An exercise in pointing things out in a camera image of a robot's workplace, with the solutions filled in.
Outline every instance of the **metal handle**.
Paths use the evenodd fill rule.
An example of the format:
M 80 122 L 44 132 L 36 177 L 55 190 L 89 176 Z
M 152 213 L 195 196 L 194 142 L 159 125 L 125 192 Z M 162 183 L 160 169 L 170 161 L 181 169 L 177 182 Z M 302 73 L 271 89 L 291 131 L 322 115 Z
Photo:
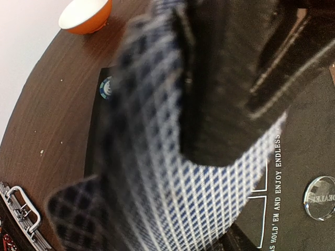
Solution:
M 17 191 L 19 191 L 21 193 L 21 196 L 22 196 L 23 200 L 25 201 L 26 205 L 37 216 L 37 221 L 35 222 L 35 224 L 32 225 L 28 229 L 28 233 L 33 234 L 37 230 L 37 228 L 41 225 L 41 222 L 42 222 L 41 215 L 39 214 L 39 212 L 37 211 L 37 209 L 34 207 L 34 205 L 31 203 L 30 199 L 28 198 L 28 196 L 26 195 L 26 193 L 24 192 L 24 190 L 21 187 L 19 187 L 19 186 L 14 186 L 8 192 L 6 192 L 5 197 L 7 198 L 7 200 L 9 200 L 10 197 L 15 192 L 17 192 Z

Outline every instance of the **dark wood surface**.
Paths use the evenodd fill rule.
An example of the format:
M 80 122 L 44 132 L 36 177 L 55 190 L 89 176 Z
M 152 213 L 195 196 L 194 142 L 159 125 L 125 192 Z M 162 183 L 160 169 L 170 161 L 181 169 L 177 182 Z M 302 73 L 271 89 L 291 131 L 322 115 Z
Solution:
M 26 190 L 42 211 L 42 233 L 56 250 L 61 248 L 46 219 L 45 200 L 83 177 L 100 69 L 113 64 L 125 23 L 147 7 L 148 0 L 115 0 L 102 30 L 85 36 L 60 31 L 31 72 L 10 118 L 0 147 L 0 180 Z

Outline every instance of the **white line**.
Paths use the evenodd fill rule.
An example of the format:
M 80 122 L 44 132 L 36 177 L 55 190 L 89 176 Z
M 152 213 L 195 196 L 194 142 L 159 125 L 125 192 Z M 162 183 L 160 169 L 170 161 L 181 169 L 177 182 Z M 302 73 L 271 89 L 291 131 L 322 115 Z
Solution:
M 265 73 L 261 75 L 261 77 L 256 81 L 256 84 L 251 88 L 251 93 L 255 93 L 262 86 L 262 84 L 264 84 L 264 80 L 269 76 L 269 74 L 279 64 L 279 62 L 281 62 L 284 55 L 286 55 L 286 52 L 291 48 L 291 45 L 294 44 L 295 40 L 299 37 L 300 33 L 304 30 L 304 27 L 308 24 L 310 19 L 311 17 L 307 17 L 302 25 L 297 29 L 297 31 L 291 35 L 287 44 L 280 52 L 278 57 L 276 57 L 276 59 L 272 62 L 271 66 L 266 70 Z
M 199 214 L 199 208 L 197 207 L 198 205 L 198 194 L 196 192 L 196 185 L 195 185 L 195 180 L 194 180 L 194 175 L 190 175 L 189 176 L 190 178 L 190 181 L 191 181 L 191 190 L 192 190 L 192 195 L 195 197 L 194 198 L 194 205 L 196 205 L 196 210 L 195 210 L 195 215 L 196 215 L 196 221 L 198 223 L 198 227 L 199 227 L 199 235 L 200 235 L 200 238 L 197 239 L 197 243 L 198 243 L 198 240 L 201 239 L 201 243 L 203 245 L 203 248 L 206 248 L 206 242 L 205 242 L 205 237 L 204 237 L 204 233 L 203 233 L 203 230 L 201 228 L 201 220 L 200 220 L 200 214 Z
M 182 163 L 181 163 L 181 159 L 178 158 L 177 160 L 177 163 L 178 163 L 178 166 L 182 166 Z M 183 197 L 183 203 L 184 203 L 184 208 L 185 208 L 185 211 L 186 211 L 186 217 L 187 217 L 187 222 L 188 222 L 188 225 L 189 225 L 189 228 L 188 230 L 191 232 L 191 235 L 192 235 L 192 242 L 189 243 L 188 242 L 188 239 L 186 239 L 186 242 L 184 245 L 182 245 L 181 247 L 184 247 L 185 245 L 188 245 L 189 247 L 191 247 L 194 244 L 194 248 L 196 249 L 196 251 L 199 251 L 199 247 L 196 245 L 196 236 L 195 236 L 195 233 L 194 233 L 194 229 L 193 229 L 193 225 L 192 225 L 192 221 L 191 221 L 191 213 L 189 211 L 189 206 L 188 206 L 188 203 L 187 203 L 187 193 L 186 193 L 186 189 L 185 189 L 185 177 L 183 176 L 183 172 L 182 172 L 182 169 L 181 168 L 178 168 L 178 175 L 180 177 L 180 186 L 181 186 L 181 190 L 182 190 L 182 197 Z
M 231 170 L 231 168 L 227 167 L 227 182 L 228 182 L 228 194 L 229 195 L 231 195 L 230 170 Z M 228 196 L 229 226 L 231 226 L 233 224 L 231 210 L 232 210 L 231 196 Z
M 260 243 L 260 245 L 257 248 L 262 248 L 263 241 L 264 241 L 264 234 L 265 234 L 265 214 L 266 214 L 266 200 L 267 200 L 267 196 L 266 195 L 262 195 L 262 196 L 249 197 L 249 199 L 261 199 L 261 198 L 264 198 L 263 227 L 262 227 L 261 243 Z
M 235 169 L 235 180 L 236 180 L 236 190 L 235 190 L 235 193 L 236 193 L 236 211 L 237 211 L 237 214 L 240 213 L 240 207 L 239 207 L 239 189 L 238 189 L 238 183 L 239 183 L 239 169 L 238 167 L 236 167 Z
M 205 179 L 206 179 L 206 177 L 204 175 L 205 168 L 209 168 L 206 177 L 208 175 L 211 175 L 210 167 L 201 167 L 200 168 L 200 172 L 201 172 L 201 174 L 200 174 L 200 186 L 201 186 L 201 192 L 200 192 L 200 194 L 202 194 L 202 197 L 203 197 L 202 198 L 202 200 L 203 200 L 203 208 L 204 208 L 204 213 L 203 214 L 205 215 L 205 220 L 206 220 L 206 225 L 207 225 L 207 234 L 205 234 L 205 236 L 207 235 L 208 239 L 210 240 L 210 238 L 211 238 L 211 230 L 210 230 L 210 224 L 209 224 L 209 215 L 208 215 L 208 211 L 207 211 L 208 208 L 207 208 L 207 205 L 206 205 L 207 204 L 207 199 L 206 198 L 207 198 L 207 194 L 208 193 L 206 193 L 206 189 L 205 189 Z M 213 243 L 211 242 L 211 240 L 210 240 L 209 244 L 210 244 L 211 248 L 213 248 Z
M 267 161 L 266 161 L 266 165 L 265 165 L 265 189 L 260 189 L 260 190 L 253 190 L 252 192 L 267 192 Z
M 221 220 L 222 230 L 225 230 L 227 228 L 227 223 L 226 223 L 226 218 L 225 218 L 225 200 L 224 200 L 225 192 L 224 192 L 223 180 L 227 178 L 227 170 L 226 170 L 226 175 L 223 174 L 224 170 L 219 169 L 218 172 L 219 172 L 218 177 L 219 177 L 219 189 L 220 189 L 219 193 L 221 193 L 221 196 L 218 198 L 218 200 L 220 201 L 220 206 L 221 206 L 221 210 L 220 210 L 221 218 L 218 218 L 218 220 Z
M 210 168 L 209 172 L 210 172 L 210 175 L 209 175 L 210 184 L 213 187 L 215 187 L 215 183 L 214 183 L 214 170 L 212 168 Z M 213 201 L 215 235 L 216 235 L 216 238 L 219 239 L 220 238 L 220 234 L 219 234 L 218 222 L 217 222 L 217 218 L 216 218 L 219 214 L 218 214 L 218 211 L 216 210 L 216 200 L 215 200 L 214 190 L 211 190 L 210 193 L 211 193 L 211 199 Z

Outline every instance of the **orange bowl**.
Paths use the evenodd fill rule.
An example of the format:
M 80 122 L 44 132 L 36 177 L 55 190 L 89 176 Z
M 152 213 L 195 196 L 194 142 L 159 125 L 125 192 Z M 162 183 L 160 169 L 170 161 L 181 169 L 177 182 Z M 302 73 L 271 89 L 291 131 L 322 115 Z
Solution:
M 73 0 L 58 24 L 73 34 L 89 34 L 103 28 L 111 12 L 112 0 Z

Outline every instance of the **checkered fabric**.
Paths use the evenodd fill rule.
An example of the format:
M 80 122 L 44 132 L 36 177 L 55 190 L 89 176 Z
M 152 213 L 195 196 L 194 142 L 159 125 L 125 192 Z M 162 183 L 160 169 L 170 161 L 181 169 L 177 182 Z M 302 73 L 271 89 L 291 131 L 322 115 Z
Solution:
M 130 23 L 102 129 L 101 173 L 48 203 L 66 250 L 222 250 L 215 241 L 274 150 L 285 114 L 231 166 L 198 166 L 180 155 L 185 69 L 172 25 L 176 4 L 183 1 L 154 2 L 154 15 Z

